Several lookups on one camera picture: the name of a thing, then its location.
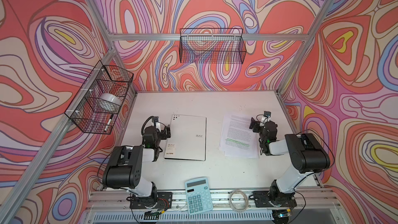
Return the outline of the printed paper sheet green highlight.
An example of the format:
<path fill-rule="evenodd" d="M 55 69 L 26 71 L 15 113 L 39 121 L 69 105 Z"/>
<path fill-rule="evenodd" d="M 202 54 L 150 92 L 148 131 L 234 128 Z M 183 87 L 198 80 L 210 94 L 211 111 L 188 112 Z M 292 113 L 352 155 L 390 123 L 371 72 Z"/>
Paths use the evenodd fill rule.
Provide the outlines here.
<path fill-rule="evenodd" d="M 226 157 L 257 159 L 256 134 L 249 128 L 251 118 L 229 114 L 223 118 L 219 148 Z"/>

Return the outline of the white folder black inside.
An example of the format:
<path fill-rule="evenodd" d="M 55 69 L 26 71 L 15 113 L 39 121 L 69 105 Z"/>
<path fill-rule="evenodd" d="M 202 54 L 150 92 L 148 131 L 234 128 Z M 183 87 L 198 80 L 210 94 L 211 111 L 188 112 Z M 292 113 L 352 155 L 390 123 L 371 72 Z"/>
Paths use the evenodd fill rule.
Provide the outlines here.
<path fill-rule="evenodd" d="M 170 160 L 206 160 L 207 118 L 201 116 L 172 116 L 171 137 L 167 139 L 165 159 Z"/>

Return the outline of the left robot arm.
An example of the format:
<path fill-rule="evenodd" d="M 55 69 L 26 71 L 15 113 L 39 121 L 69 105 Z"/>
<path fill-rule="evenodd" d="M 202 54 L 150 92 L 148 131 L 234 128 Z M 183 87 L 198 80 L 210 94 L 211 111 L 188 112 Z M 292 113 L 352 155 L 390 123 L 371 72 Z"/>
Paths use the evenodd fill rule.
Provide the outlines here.
<path fill-rule="evenodd" d="M 117 146 L 112 151 L 102 177 L 102 185 L 122 189 L 138 199 L 148 202 L 158 200 L 155 183 L 142 175 L 145 162 L 156 162 L 163 149 L 162 140 L 171 137 L 169 125 L 159 122 L 158 116 L 150 116 L 141 127 L 142 142 L 136 146 Z"/>

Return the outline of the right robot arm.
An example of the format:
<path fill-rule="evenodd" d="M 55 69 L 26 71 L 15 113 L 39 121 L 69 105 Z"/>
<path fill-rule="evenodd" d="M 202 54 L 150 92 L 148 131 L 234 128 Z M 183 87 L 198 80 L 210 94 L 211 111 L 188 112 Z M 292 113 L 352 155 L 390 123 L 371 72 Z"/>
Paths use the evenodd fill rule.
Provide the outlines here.
<path fill-rule="evenodd" d="M 327 170 L 330 157 L 317 141 L 315 136 L 308 134 L 286 134 L 282 140 L 276 139 L 277 124 L 270 120 L 250 121 L 249 128 L 259 134 L 261 154 L 281 156 L 288 154 L 291 165 L 279 179 L 272 182 L 267 194 L 272 204 L 292 199 L 295 188 L 307 177 Z"/>

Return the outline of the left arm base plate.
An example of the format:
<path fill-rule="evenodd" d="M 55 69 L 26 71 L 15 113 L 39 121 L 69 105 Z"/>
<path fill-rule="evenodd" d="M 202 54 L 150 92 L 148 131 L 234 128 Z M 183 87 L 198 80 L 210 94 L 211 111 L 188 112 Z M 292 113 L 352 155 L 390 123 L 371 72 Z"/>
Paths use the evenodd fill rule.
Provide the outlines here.
<path fill-rule="evenodd" d="M 173 193 L 169 191 L 152 193 L 150 197 L 145 198 L 131 195 L 126 200 L 130 203 L 130 209 L 165 211 L 172 207 Z"/>

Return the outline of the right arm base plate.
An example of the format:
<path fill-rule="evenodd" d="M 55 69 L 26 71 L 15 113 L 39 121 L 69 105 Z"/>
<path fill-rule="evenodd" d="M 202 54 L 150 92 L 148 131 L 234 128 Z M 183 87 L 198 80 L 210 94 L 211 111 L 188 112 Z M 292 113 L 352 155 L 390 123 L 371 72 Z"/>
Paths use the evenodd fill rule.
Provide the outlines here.
<path fill-rule="evenodd" d="M 295 208 L 297 202 L 294 194 L 270 193 L 269 191 L 254 191 L 249 199 L 254 200 L 257 208 Z"/>

